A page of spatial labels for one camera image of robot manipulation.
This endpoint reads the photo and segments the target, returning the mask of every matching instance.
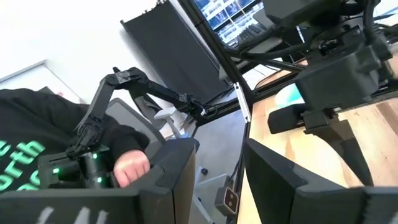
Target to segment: person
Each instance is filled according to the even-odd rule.
[[[0,194],[38,190],[37,158],[65,152],[88,106],[28,89],[0,90]],[[146,135],[106,115],[100,142],[111,150],[120,187],[149,171]]]

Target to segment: computer monitor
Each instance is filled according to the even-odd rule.
[[[193,0],[220,39],[234,45],[237,36],[251,24],[253,15],[263,8],[259,0]]]

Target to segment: metal bracket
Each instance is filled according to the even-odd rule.
[[[241,89],[241,85],[239,83],[234,83],[234,89],[236,92],[236,96],[238,97],[238,102],[239,106],[241,107],[244,122],[249,123],[251,121],[251,114],[248,107],[248,103],[246,102],[243,91]]]

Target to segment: whiteboard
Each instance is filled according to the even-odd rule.
[[[44,87],[48,87],[54,93],[62,95],[71,102],[81,103],[80,98],[44,64],[30,68],[0,82],[0,89],[15,90],[18,88],[28,88],[38,91]]]

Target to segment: wooden desk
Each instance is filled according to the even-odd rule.
[[[391,60],[398,73],[398,57]],[[280,72],[279,78],[288,74]],[[268,79],[265,85],[274,80]],[[345,187],[362,185],[345,162],[324,141],[303,133],[303,128],[271,134],[268,115],[275,108],[274,96],[253,107],[249,137],[275,150],[304,168]],[[398,99],[391,99],[340,114],[347,119],[368,162],[375,185],[398,185]],[[261,223],[251,189],[243,177],[238,224]]]

